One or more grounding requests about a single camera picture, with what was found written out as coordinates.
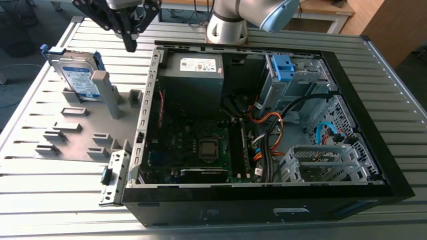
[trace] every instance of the hard drive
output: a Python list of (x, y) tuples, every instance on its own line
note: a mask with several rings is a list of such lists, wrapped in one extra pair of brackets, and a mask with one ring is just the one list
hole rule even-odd
[(91, 80), (96, 70), (105, 70), (100, 53), (72, 51), (56, 46), (48, 50), (45, 44), (40, 49), (60, 78), (65, 80), (65, 90), (75, 92), (83, 101), (101, 102), (100, 91)]

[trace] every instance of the sticker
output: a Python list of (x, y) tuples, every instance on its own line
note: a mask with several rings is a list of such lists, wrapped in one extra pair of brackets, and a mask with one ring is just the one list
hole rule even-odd
[(97, 98), (100, 96), (100, 91), (91, 80), (92, 74), (89, 69), (64, 66), (63, 70), (73, 91), (84, 97)]
[(185, 72), (216, 72), (215, 59), (183, 58), (180, 60), (179, 70)]
[(254, 106), (260, 110), (263, 105), (260, 105), (258, 102), (254, 103)]
[(263, 169), (255, 168), (255, 173), (254, 174), (258, 175), (258, 176), (263, 176)]

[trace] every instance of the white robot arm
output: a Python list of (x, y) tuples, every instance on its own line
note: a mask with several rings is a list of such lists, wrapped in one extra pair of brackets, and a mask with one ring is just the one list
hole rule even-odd
[[(135, 52), (136, 39), (160, 11), (160, 0), (72, 0), (72, 4), (104, 30), (113, 30), (125, 50)], [(137, 5), (144, 14), (137, 14)], [(215, 0), (207, 25), (207, 38), (216, 44), (240, 45), (247, 41), (247, 21), (267, 32), (287, 25), (299, 0)]]

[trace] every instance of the slatted aluminum table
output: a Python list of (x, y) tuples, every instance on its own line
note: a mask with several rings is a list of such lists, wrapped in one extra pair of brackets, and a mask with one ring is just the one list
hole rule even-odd
[[(427, 114), (375, 46), (359, 36), (295, 31), (271, 34), (259, 29), (248, 32), (252, 46), (336, 53), (416, 196), (340, 221), (144, 228), (124, 207), (97, 206), (107, 163), (32, 157), (37, 144), (32, 137), (52, 124), (52, 109), (67, 105), (60, 94), (64, 84), (45, 63), (0, 135), (0, 236), (105, 239), (109, 235), (115, 240), (254, 236), (258, 239), (390, 240), (407, 236), (426, 239)], [(155, 40), (203, 43), (204, 29), (153, 22), (137, 39), (136, 52), (129, 53), (113, 32), (104, 31), (89, 19), (76, 17), (57, 46), (79, 51), (97, 49), (111, 82), (120, 92), (128, 92), (144, 89)]]

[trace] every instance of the motherboard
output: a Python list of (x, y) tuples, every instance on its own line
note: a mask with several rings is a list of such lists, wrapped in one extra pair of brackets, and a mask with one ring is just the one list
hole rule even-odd
[(157, 184), (248, 183), (244, 121), (165, 117), (149, 143), (145, 177)]

